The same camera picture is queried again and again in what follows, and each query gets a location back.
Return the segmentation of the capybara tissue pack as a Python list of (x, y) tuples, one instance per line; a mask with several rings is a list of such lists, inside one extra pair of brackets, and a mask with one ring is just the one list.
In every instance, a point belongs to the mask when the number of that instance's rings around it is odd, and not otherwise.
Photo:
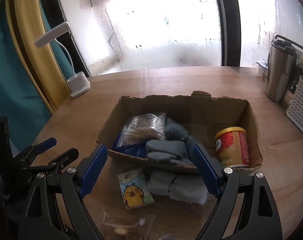
[(147, 189), (142, 168), (119, 174), (118, 181), (126, 209), (135, 209), (155, 202)]

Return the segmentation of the blue pouch pack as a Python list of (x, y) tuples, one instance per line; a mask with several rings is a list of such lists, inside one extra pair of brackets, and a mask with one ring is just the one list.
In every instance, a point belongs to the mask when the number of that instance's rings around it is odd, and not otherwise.
[(113, 143), (112, 146), (112, 150), (119, 152), (119, 153), (123, 153), (126, 155), (130, 155), (132, 157), (139, 157), (139, 158), (146, 158), (147, 157), (147, 148), (146, 148), (146, 142), (147, 141), (143, 141), (139, 144), (135, 144), (135, 145), (125, 145), (125, 146), (120, 146), (117, 147), (117, 144), (120, 140), (120, 132), (115, 140), (115, 142)]

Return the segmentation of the red yellow tin can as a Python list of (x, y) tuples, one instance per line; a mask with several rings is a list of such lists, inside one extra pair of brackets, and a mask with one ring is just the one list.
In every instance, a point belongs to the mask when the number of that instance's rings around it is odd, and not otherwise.
[(223, 167), (250, 167), (246, 130), (228, 127), (215, 136), (216, 155)]

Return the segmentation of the cotton swab plastic bag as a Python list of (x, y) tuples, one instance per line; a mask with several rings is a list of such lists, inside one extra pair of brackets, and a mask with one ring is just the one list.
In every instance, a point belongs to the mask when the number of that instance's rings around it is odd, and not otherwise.
[(165, 140), (166, 123), (165, 112), (132, 116), (121, 130), (117, 147), (135, 145), (149, 139)]

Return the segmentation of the dark grey sock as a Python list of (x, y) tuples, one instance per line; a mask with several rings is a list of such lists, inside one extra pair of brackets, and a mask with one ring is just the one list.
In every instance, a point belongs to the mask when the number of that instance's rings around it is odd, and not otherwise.
[(146, 142), (147, 159), (158, 163), (194, 166), (193, 146), (199, 142), (184, 126), (167, 118), (165, 140), (153, 139)]

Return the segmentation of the light blue sock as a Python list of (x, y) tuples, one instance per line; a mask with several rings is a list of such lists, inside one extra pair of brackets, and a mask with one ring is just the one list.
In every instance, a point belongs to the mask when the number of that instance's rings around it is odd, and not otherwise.
[(165, 171), (153, 171), (147, 189), (158, 196), (199, 205), (205, 204), (208, 194), (201, 177), (181, 176)]

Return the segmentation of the small clear plastic bag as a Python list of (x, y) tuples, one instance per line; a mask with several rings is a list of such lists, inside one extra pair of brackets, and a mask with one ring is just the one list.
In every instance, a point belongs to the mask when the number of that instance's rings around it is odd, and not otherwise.
[(119, 217), (105, 210), (99, 215), (98, 229), (104, 239), (148, 239), (155, 214), (142, 217)]

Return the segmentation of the white desk lamp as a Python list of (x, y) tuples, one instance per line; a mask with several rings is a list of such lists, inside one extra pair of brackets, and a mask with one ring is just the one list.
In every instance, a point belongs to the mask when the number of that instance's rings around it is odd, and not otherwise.
[(58, 38), (60, 36), (69, 33), (70, 30), (71, 28), (69, 23), (66, 21), (62, 22), (37, 38), (34, 42), (34, 45), (39, 49), (48, 44), (51, 44), (52, 42), (56, 43), (56, 45), (54, 45), (54, 48), (58, 48), (58, 46), (60, 46), (63, 55), (66, 56), (67, 59), (64, 61), (60, 59), (58, 60), (59, 63), (63, 63), (62, 68), (59, 65), (59, 70), (71, 92), (70, 97), (75, 99), (89, 91), (91, 84), (88, 78), (85, 76), (84, 72), (75, 72), (69, 51), (61, 42), (58, 41)]

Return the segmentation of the white perforated basket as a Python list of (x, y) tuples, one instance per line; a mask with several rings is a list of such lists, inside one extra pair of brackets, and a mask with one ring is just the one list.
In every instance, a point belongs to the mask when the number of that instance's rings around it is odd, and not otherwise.
[(303, 79), (300, 76), (296, 90), (288, 108), (286, 116), (303, 133)]

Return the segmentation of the open cardboard box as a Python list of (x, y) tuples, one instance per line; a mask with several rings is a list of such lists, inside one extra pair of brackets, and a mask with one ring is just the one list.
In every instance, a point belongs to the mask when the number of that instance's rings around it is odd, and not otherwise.
[(112, 149), (125, 123), (136, 115), (165, 112), (199, 140), (210, 156), (216, 156), (215, 135), (224, 128), (238, 126), (246, 130), (250, 166), (254, 171), (262, 165), (257, 140), (258, 127), (250, 103), (244, 99), (213, 98), (207, 92), (194, 91), (190, 96), (149, 95), (145, 98), (122, 96), (116, 103), (96, 142), (107, 147), (108, 155), (141, 166), (196, 174), (195, 166), (171, 165), (134, 157)]

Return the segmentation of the steel travel mug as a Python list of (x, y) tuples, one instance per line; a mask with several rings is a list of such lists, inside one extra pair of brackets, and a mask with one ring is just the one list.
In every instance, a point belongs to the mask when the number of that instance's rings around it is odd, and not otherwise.
[(298, 55), (290, 39), (275, 35), (271, 41), (267, 66), (263, 77), (267, 83), (267, 97), (280, 103), (289, 87), (290, 77)]

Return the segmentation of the black window frame post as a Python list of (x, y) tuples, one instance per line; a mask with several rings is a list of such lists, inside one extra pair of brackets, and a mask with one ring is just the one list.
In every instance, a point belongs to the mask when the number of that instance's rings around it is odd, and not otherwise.
[(238, 0), (217, 0), (220, 19), (222, 65), (239, 67), (241, 61), (241, 16)]

